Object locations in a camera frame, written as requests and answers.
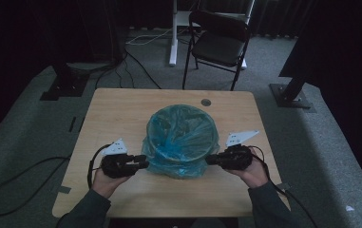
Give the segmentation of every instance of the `controller cable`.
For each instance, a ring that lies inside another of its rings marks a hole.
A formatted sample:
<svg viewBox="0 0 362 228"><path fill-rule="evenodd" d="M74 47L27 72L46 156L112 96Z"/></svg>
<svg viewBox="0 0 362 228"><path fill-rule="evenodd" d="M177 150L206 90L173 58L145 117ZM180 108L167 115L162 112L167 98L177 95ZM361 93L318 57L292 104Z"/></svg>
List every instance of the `controller cable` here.
<svg viewBox="0 0 362 228"><path fill-rule="evenodd" d="M108 148L110 146L110 144L106 144L106 145L103 145L101 148L99 148L97 150L97 152L95 152L94 156L92 157L92 160L89 161L89 167L88 167L88 174L86 175L86 181L88 183L88 188L91 189L91 186L92 186L92 171L95 170L93 169L94 167L94 161L95 161L95 158L97 158L98 154L105 148Z"/></svg>
<svg viewBox="0 0 362 228"><path fill-rule="evenodd" d="M247 146L248 148L255 148L255 149L258 149L261 153L261 156L262 156L262 159L260 157L258 157L257 155L254 155L252 154L252 156L254 158L256 158L258 161L260 161L260 163L263 165L264 167L264 170L266 172L266 176L267 176L267 179L269 179L269 181L272 183L272 185L274 186L274 188L276 189L276 191L283 195L284 197L286 197L287 199L293 199L296 203L298 203L298 205L302 208L302 210L305 212L305 214L307 215L307 217L311 220L312 224L314 225L315 228L317 228L318 226L316 225L316 222L314 221L314 219L312 218L312 216L310 215L309 211L305 208L305 206L302 204L301 201L299 201L290 191L288 190L284 190L282 191L277 185L275 185L273 183L273 181L270 179L270 172L269 172L269 167L267 166L267 163L264 162L264 153L263 151L257 147L257 146L254 146L254 145L248 145Z"/></svg>
<svg viewBox="0 0 362 228"><path fill-rule="evenodd" d="M44 163L44 162L49 162L49 161L54 161L54 160L62 160L53 170L52 172L49 174L49 176L45 179L45 181L35 190L34 193L32 193L32 195L27 198L23 203L21 203L19 206L17 206L16 208L8 211L8 212L4 212L4 213L0 213L0 217L6 216L6 215L10 215L14 212L17 212L18 210L20 210L21 208L23 208L25 205L27 205L35 196L36 194L38 194L38 192L45 186L45 184L47 184L47 182L50 180L50 178L53 176L53 174L56 173L56 171L67 161L69 161L71 158L71 155L67 156L67 157L53 157L53 158L48 158L42 161L39 161L37 163L35 163L34 165L30 166L29 168L25 169L24 171L22 171L21 173L17 174L16 176L12 177L9 180L6 180L2 183L0 183L0 189L3 188L4 186L8 185L9 183L15 181L16 179L18 179L19 177L21 177L22 175L24 175L25 173L27 173L30 169L32 169L33 167Z"/></svg>
<svg viewBox="0 0 362 228"><path fill-rule="evenodd" d="M124 50L126 52L127 55L129 55L134 61L136 61L140 67L142 67L142 69L144 70L145 74L148 76L148 78L151 80L151 82L153 82L153 84L158 88L158 89L162 89L157 82L151 77L151 75L148 73L148 71L145 69L145 67L142 65L142 63L140 63L140 61L138 59L136 59L136 57L134 57L132 54L130 54L126 49Z"/></svg>

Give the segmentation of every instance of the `person's left hand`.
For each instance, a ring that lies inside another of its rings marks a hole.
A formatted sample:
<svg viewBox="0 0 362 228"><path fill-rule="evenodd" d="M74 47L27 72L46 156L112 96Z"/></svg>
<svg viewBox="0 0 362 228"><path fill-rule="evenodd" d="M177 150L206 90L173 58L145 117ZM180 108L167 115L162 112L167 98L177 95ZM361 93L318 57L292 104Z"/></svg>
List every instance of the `person's left hand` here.
<svg viewBox="0 0 362 228"><path fill-rule="evenodd" d="M119 185L129 179L130 177L111 179L109 176L104 174L102 169L97 169L91 189L101 196L109 199L113 192L115 192L115 190L119 187Z"/></svg>

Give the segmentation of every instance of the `black stand base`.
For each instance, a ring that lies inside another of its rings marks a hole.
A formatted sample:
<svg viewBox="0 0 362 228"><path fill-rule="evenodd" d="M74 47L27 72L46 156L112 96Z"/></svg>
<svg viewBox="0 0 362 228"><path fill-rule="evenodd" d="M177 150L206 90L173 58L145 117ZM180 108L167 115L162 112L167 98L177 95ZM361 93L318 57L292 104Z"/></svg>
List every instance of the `black stand base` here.
<svg viewBox="0 0 362 228"><path fill-rule="evenodd" d="M89 73L73 72L73 80L69 85L62 86L59 77L56 77L49 91L44 92L41 101L57 101L60 97L81 97L86 88Z"/></svg>
<svg viewBox="0 0 362 228"><path fill-rule="evenodd" d="M302 108L304 112L307 113L316 113L314 109L314 105L309 103L306 100L306 97L302 91L296 96L293 101L288 101L283 96L284 90L287 85L283 84L269 84L270 88L272 89L273 96L275 96L277 105L280 107L294 107L294 108Z"/></svg>

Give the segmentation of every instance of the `chair backrest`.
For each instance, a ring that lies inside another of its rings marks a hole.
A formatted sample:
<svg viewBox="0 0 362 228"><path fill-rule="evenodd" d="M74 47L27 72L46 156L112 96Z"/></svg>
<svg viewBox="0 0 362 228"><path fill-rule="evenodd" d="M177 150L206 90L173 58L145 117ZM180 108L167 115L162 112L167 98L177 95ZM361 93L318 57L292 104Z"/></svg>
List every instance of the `chair backrest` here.
<svg viewBox="0 0 362 228"><path fill-rule="evenodd" d="M250 38L248 25L235 17L204 10L195 10L189 14L190 28L192 28L193 23L214 34L234 38L241 42L246 42Z"/></svg>

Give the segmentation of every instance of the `blue plastic bag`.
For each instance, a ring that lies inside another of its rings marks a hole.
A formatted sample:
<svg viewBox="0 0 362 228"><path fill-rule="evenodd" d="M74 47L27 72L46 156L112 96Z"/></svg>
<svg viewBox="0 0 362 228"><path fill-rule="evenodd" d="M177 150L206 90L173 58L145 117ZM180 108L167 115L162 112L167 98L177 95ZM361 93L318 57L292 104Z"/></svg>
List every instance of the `blue plastic bag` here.
<svg viewBox="0 0 362 228"><path fill-rule="evenodd" d="M185 104L165 107L147 124L142 154L147 170L174 179L198 178L207 168L205 157L219 151L219 133L204 111Z"/></svg>

